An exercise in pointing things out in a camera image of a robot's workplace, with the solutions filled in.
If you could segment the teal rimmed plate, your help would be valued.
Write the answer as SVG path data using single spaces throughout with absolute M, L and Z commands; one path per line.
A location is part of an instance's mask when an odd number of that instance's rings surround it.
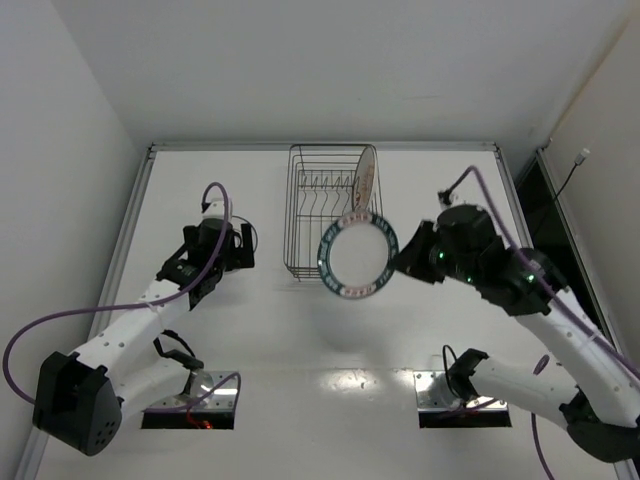
M 370 297 L 393 276 L 391 260 L 399 245 L 391 224 L 365 210 L 349 212 L 321 237 L 317 270 L 324 286 L 349 300 Z

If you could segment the orange sunburst plate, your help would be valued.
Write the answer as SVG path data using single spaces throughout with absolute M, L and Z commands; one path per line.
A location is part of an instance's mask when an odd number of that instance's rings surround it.
M 358 160 L 352 186 L 352 210 L 366 210 L 376 190 L 377 153 L 373 145 L 367 145 Z

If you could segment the white plate black line drawing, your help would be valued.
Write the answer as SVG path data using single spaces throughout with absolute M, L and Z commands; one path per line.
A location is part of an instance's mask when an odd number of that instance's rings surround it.
M 256 252 L 259 246 L 259 235 L 258 232 L 255 228 L 255 226 L 253 225 L 252 222 L 250 222 L 248 219 L 246 219 L 243 216 L 240 215 L 233 215 L 232 216 L 232 224 L 233 224 L 233 229 L 234 232 L 242 235 L 242 227 L 243 226 L 248 226 L 251 230 L 251 237 L 252 237 L 252 246 L 253 246 L 253 252 Z

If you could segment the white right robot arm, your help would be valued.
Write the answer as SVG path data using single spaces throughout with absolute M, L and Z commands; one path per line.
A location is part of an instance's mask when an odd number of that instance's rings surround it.
M 555 424 L 597 460 L 638 457 L 639 383 L 545 254 L 506 246 L 485 209 L 462 204 L 421 221 L 390 263 L 424 283 L 452 279 L 473 287 L 534 335 L 571 378 L 545 379 L 469 348 L 429 389 L 441 407 L 493 397 Z

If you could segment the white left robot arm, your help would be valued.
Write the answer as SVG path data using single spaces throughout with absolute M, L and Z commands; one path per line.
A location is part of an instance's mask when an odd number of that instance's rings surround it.
M 41 365 L 32 424 L 86 456 L 106 448 L 127 418 L 189 413 L 213 395 L 201 386 L 204 364 L 179 350 L 160 352 L 151 366 L 134 361 L 212 293 L 224 274 L 255 265 L 253 226 L 220 217 L 183 229 L 183 244 L 162 265 L 139 303 L 70 354 Z

